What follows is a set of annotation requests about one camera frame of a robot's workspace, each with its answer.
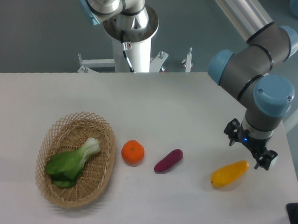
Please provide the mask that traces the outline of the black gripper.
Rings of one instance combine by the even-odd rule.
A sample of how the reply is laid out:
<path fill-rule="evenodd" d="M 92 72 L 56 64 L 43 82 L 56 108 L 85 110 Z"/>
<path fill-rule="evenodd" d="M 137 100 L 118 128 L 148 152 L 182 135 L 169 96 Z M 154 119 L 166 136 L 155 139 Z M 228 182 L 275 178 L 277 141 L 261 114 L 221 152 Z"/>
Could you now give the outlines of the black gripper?
<path fill-rule="evenodd" d="M 256 160 L 254 169 L 258 169 L 259 167 L 262 167 L 264 170 L 271 169 L 277 161 L 278 153 L 267 150 L 267 143 L 270 137 L 266 139 L 256 139 L 249 135 L 249 131 L 239 132 L 239 128 L 240 122 L 236 118 L 226 125 L 224 133 L 228 136 L 230 141 L 229 146 L 232 146 L 235 142 L 242 143 Z"/>

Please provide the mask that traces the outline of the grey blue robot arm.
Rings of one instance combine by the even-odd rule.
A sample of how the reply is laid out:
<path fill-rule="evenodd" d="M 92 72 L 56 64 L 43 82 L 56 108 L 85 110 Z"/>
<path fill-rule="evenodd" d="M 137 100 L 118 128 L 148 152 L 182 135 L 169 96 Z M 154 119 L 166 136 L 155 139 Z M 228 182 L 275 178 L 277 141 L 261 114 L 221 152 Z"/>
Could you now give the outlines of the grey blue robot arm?
<path fill-rule="evenodd" d="M 274 130 L 291 106 L 295 95 L 289 80 L 270 70 L 298 49 L 298 35 L 287 26 L 278 27 L 258 0 L 215 0 L 247 43 L 241 52 L 222 50 L 208 65 L 208 74 L 246 108 L 242 122 L 233 119 L 224 133 L 231 143 L 243 144 L 256 160 L 256 167 L 271 168 L 277 153 L 269 150 Z M 150 59 L 151 39 L 159 20 L 145 0 L 78 0 L 91 24 L 103 24 L 113 41 L 117 72 L 159 72 Z"/>

